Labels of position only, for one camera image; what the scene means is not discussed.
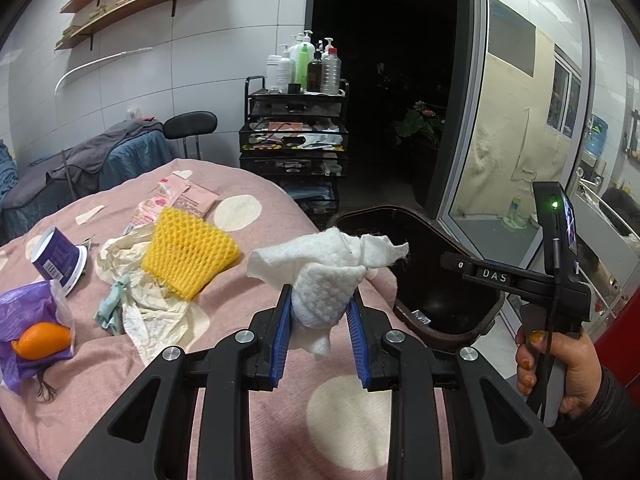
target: bottle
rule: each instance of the bottle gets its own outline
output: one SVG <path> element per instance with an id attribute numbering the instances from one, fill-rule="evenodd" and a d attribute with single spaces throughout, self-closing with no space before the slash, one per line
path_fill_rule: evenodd
<path id="1" fill-rule="evenodd" d="M 322 86 L 320 91 L 327 95 L 340 93 L 340 58 L 338 49 L 329 48 L 328 55 L 322 60 Z"/>
<path id="2" fill-rule="evenodd" d="M 513 219 L 515 218 L 517 212 L 518 212 L 518 208 L 520 207 L 520 201 L 522 200 L 522 198 L 520 197 L 520 195 L 516 195 L 513 197 L 513 199 L 511 200 L 511 205 L 509 206 L 509 210 L 507 211 L 507 218 L 508 219 Z"/>
<path id="3" fill-rule="evenodd" d="M 267 77 L 265 86 L 270 94 L 278 92 L 278 62 L 282 56 L 272 55 L 267 58 Z"/>
<path id="4" fill-rule="evenodd" d="M 298 63 L 296 70 L 296 83 L 300 83 L 300 88 L 306 90 L 306 70 L 309 65 L 309 49 L 306 46 L 306 43 L 302 44 L 302 49 L 300 50 L 300 54 L 298 56 Z"/>
<path id="5" fill-rule="evenodd" d="M 306 51 L 308 52 L 308 56 L 309 56 L 308 59 L 306 60 L 306 63 L 303 66 L 303 69 L 304 69 L 303 71 L 305 73 L 306 73 L 306 65 L 313 58 L 314 52 L 316 51 L 314 46 L 311 44 L 311 36 L 310 36 L 310 34 L 312 34 L 312 32 L 310 30 L 305 30 L 304 32 L 300 32 L 298 34 L 298 37 L 296 38 L 296 44 L 289 49 L 289 51 L 291 53 L 291 59 L 296 64 L 296 79 L 295 79 L 296 83 L 300 82 L 300 81 L 298 81 L 298 79 L 299 79 L 298 70 L 300 69 L 300 64 L 298 63 L 298 58 L 300 57 L 300 51 L 302 50 L 302 46 L 304 44 L 306 44 Z"/>
<path id="6" fill-rule="evenodd" d="M 296 69 L 298 67 L 298 56 L 300 55 L 300 48 L 302 48 L 302 38 L 304 38 L 305 33 L 299 32 L 297 36 L 292 36 L 293 44 L 289 47 L 289 57 L 293 61 L 293 74 L 292 74 L 292 83 L 297 81 L 296 78 Z"/>
<path id="7" fill-rule="evenodd" d="M 332 45 L 332 41 L 334 40 L 334 38 L 325 38 L 326 39 L 326 48 L 324 49 L 324 52 L 322 53 L 322 59 L 324 59 L 325 57 L 327 57 L 329 55 L 329 48 L 331 48 Z"/>
<path id="8" fill-rule="evenodd" d="M 306 91 L 319 92 L 322 86 L 322 50 L 314 53 L 314 60 L 306 69 Z"/>
<path id="9" fill-rule="evenodd" d="M 281 94 L 286 94 L 289 92 L 289 83 L 291 83 L 291 73 L 293 72 L 293 61 L 289 57 L 289 51 L 287 50 L 287 45 L 282 44 L 279 45 L 283 47 L 282 49 L 282 57 L 278 62 L 278 90 Z"/>

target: orange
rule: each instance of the orange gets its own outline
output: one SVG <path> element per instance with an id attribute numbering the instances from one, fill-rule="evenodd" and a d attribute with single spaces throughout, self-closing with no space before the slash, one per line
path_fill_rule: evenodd
<path id="1" fill-rule="evenodd" d="M 14 352 L 23 359 L 37 361 L 71 346 L 71 330 L 58 323 L 42 322 L 30 326 L 11 341 Z"/>

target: paper cup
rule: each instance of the paper cup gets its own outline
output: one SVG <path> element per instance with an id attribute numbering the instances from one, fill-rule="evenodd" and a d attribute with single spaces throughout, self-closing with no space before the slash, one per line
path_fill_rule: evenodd
<path id="1" fill-rule="evenodd" d="M 65 296 L 76 285 L 86 265 L 87 249 L 73 245 L 55 226 L 33 248 L 31 263 L 45 280 L 59 280 Z"/>

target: red object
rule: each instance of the red object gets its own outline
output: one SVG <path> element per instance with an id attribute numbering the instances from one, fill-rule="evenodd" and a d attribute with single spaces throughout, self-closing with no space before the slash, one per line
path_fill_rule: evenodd
<path id="1" fill-rule="evenodd" d="M 598 357 L 640 408 L 640 288 L 616 320 L 596 341 Z"/>

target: small screen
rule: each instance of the small screen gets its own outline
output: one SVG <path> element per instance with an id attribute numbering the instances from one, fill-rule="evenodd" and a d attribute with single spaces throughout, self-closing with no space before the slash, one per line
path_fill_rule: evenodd
<path id="1" fill-rule="evenodd" d="M 574 208 L 571 206 L 566 195 L 562 194 L 562 202 L 564 203 L 564 218 L 566 219 L 566 234 L 569 240 L 569 248 L 578 254 L 578 247 L 575 240 L 575 214 Z"/>

